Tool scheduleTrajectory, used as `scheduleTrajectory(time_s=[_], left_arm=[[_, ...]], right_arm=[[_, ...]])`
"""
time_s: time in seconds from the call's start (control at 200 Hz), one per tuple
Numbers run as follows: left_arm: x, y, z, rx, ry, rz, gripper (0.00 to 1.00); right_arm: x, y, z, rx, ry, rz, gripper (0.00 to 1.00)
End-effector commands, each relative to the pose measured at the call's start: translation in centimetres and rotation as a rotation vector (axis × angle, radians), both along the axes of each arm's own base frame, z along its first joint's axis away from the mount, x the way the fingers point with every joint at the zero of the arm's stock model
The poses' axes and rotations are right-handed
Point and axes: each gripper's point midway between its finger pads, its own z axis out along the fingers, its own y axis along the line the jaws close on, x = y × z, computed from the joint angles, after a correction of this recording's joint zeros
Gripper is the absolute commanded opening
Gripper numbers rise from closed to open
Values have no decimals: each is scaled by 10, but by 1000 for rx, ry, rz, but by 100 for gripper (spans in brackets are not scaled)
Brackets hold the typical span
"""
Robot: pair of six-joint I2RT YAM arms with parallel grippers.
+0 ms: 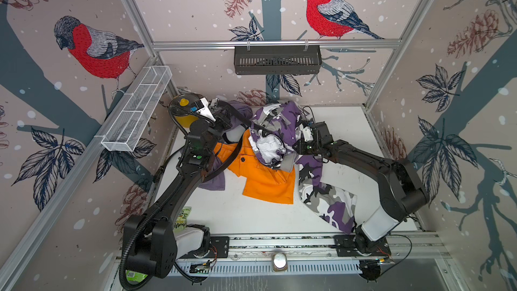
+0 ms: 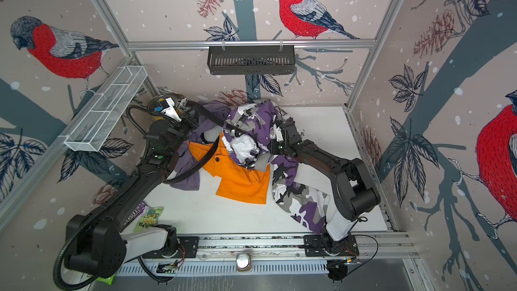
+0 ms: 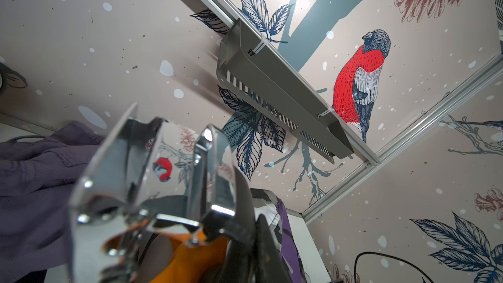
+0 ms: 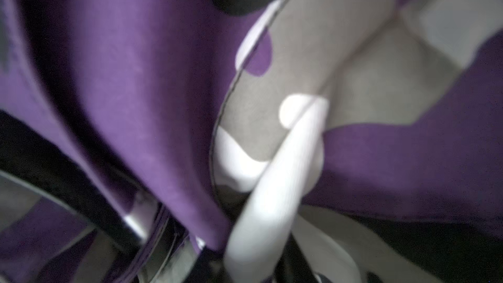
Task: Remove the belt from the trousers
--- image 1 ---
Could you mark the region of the purple camouflage trousers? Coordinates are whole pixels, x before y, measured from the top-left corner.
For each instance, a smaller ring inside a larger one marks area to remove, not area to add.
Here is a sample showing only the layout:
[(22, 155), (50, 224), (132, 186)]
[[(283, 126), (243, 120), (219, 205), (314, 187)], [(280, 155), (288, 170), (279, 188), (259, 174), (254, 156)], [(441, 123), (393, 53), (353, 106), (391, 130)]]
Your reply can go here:
[(299, 126), (306, 120), (304, 111), (292, 101), (272, 104), (259, 109), (252, 118), (277, 135), (267, 135), (250, 129), (249, 141), (258, 161), (277, 171), (296, 171), (294, 194), (301, 202), (331, 226), (345, 234), (355, 229), (356, 195), (321, 181), (323, 159), (320, 156), (300, 156), (294, 144), (300, 139)]

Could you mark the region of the orange trousers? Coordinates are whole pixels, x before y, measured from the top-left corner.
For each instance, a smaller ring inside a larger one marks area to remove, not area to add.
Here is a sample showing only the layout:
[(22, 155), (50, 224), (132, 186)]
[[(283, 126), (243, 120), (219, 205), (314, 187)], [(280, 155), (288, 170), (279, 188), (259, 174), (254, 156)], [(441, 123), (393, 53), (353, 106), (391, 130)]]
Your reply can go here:
[[(237, 158), (227, 168), (236, 176), (246, 178), (243, 195), (264, 202), (293, 204), (296, 179), (294, 167), (292, 170), (285, 172), (264, 166), (256, 158), (249, 137), (250, 132), (246, 130), (242, 148)], [(211, 171), (219, 168), (234, 152), (235, 147), (237, 147), (237, 144), (218, 143), (214, 148), (218, 159), (214, 161)], [(209, 191), (224, 191), (226, 187), (224, 173), (219, 174), (215, 179), (200, 184), (199, 187)]]

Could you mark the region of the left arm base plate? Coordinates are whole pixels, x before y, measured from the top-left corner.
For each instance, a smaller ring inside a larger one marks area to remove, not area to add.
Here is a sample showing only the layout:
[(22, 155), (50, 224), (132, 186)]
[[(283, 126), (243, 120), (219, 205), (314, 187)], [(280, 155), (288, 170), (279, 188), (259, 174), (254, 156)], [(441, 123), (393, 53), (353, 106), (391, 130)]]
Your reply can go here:
[(230, 237), (215, 236), (210, 238), (210, 245), (206, 251), (191, 251), (181, 259), (226, 259), (230, 250)]

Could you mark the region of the black belt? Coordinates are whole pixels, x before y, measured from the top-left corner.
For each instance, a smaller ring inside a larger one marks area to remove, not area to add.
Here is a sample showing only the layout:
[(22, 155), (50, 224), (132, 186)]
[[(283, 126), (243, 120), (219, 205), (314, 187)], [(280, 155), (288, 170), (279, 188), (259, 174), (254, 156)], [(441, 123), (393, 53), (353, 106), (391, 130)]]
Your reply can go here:
[(239, 121), (241, 121), (243, 124), (245, 124), (247, 127), (251, 129), (255, 129), (257, 131), (262, 131), (263, 133), (267, 135), (277, 135), (273, 131), (268, 130), (267, 128), (257, 125), (256, 123), (252, 122), (250, 119), (247, 119), (244, 117), (243, 114), (241, 114), (237, 109), (235, 109), (232, 105), (225, 101), (219, 101), (219, 106), (222, 106), (223, 108), (226, 108), (229, 110), (230, 114), (237, 118)]
[(222, 165), (217, 168), (214, 172), (208, 174), (202, 181), (202, 183), (207, 183), (208, 181), (215, 179), (217, 176), (223, 173), (238, 157), (240, 150), (242, 149), (242, 143), (243, 143), (244, 137), (241, 137), (239, 142), (237, 143), (234, 151), (231, 153), (231, 155), (222, 163)]

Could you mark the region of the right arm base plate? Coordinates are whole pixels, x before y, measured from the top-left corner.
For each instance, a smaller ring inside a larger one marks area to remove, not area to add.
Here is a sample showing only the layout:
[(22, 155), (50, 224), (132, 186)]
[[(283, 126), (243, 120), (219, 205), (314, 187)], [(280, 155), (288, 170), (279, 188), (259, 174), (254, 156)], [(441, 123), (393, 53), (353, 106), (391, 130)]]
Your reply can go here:
[(391, 251), (385, 238), (370, 241), (362, 235), (335, 235), (333, 248), (338, 257), (390, 257)]

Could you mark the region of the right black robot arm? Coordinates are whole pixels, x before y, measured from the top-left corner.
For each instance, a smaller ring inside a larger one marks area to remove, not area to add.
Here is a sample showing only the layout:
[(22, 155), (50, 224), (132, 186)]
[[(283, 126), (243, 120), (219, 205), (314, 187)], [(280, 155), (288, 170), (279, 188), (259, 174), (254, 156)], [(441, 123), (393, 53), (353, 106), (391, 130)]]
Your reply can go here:
[[(325, 222), (354, 236), (355, 250), (369, 255), (395, 227), (429, 202), (429, 193), (408, 159), (391, 160), (334, 140), (324, 122), (303, 121), (299, 153), (301, 201)], [(380, 205), (361, 225), (355, 221), (356, 195), (323, 183), (323, 162), (345, 165), (375, 180)]]

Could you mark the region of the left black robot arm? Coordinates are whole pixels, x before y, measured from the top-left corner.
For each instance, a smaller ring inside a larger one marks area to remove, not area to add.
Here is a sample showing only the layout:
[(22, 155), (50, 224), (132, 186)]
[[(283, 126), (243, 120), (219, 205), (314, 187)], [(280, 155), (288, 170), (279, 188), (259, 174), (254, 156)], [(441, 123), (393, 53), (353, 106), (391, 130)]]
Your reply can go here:
[(177, 266), (180, 254), (174, 235), (176, 219), (199, 184), (216, 178), (235, 160), (230, 156), (219, 168), (212, 168), (214, 148), (223, 132), (231, 128), (230, 118), (239, 114), (232, 105), (221, 101), (213, 120), (199, 116), (185, 136), (175, 179), (143, 214), (132, 215), (125, 222), (118, 271), (124, 290), (138, 290), (153, 277), (165, 278)]

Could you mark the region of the lavender purple trousers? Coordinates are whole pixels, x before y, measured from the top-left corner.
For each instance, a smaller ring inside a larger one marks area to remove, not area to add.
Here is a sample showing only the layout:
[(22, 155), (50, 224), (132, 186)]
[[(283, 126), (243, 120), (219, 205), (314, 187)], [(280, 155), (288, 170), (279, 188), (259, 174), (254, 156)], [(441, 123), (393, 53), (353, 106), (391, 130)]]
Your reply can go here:
[[(228, 101), (228, 103), (232, 105), (241, 115), (243, 115), (244, 118), (252, 118), (253, 111), (249, 105), (239, 101)], [(218, 145), (215, 147), (216, 159), (214, 160), (212, 169), (209, 171), (209, 175), (218, 170), (222, 166), (224, 160), (226, 160), (226, 157), (223, 156), (223, 152), (229, 152), (230, 154), (232, 153), (232, 150), (223, 150), (222, 145), (237, 144), (246, 130), (246, 125), (242, 121), (238, 120), (235, 116), (230, 115), (230, 121), (231, 128), (222, 134), (222, 138), (219, 140)], [(224, 191), (226, 188), (226, 180), (223, 172), (219, 173), (218, 176), (215, 176), (210, 180), (204, 181), (199, 185), (199, 188), (207, 191)]]

